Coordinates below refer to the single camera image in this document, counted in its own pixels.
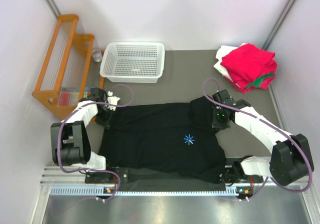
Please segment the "black t shirt blue logo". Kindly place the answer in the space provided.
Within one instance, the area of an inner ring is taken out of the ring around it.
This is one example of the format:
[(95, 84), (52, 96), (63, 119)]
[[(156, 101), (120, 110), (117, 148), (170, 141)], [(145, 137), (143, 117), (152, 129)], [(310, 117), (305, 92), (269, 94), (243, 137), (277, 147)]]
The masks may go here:
[(217, 184), (227, 159), (212, 119), (213, 105), (205, 97), (119, 108), (98, 153), (113, 167), (178, 173)]

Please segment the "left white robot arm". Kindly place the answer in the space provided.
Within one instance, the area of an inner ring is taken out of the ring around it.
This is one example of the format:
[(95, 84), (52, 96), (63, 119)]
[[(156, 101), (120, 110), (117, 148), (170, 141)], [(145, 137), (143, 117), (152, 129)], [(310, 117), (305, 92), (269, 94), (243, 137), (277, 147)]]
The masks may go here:
[(56, 165), (73, 166), (96, 171), (102, 182), (113, 178), (112, 168), (106, 158), (92, 151), (87, 126), (92, 119), (105, 128), (111, 126), (111, 119), (120, 101), (113, 92), (91, 88), (89, 95), (82, 98), (68, 120), (54, 123), (50, 127), (52, 160)]

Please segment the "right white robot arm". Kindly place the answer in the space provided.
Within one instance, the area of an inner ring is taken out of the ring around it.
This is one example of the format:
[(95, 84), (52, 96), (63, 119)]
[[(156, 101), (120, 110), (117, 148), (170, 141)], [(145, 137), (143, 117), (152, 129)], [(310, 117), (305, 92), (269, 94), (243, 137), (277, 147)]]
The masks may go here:
[(212, 98), (214, 129), (224, 130), (234, 122), (257, 138), (270, 153), (268, 157), (248, 155), (235, 162), (233, 176), (237, 181), (245, 182), (251, 175), (257, 175), (287, 186), (313, 173), (309, 142), (304, 135), (293, 135), (278, 128), (246, 101), (234, 101), (225, 89)]

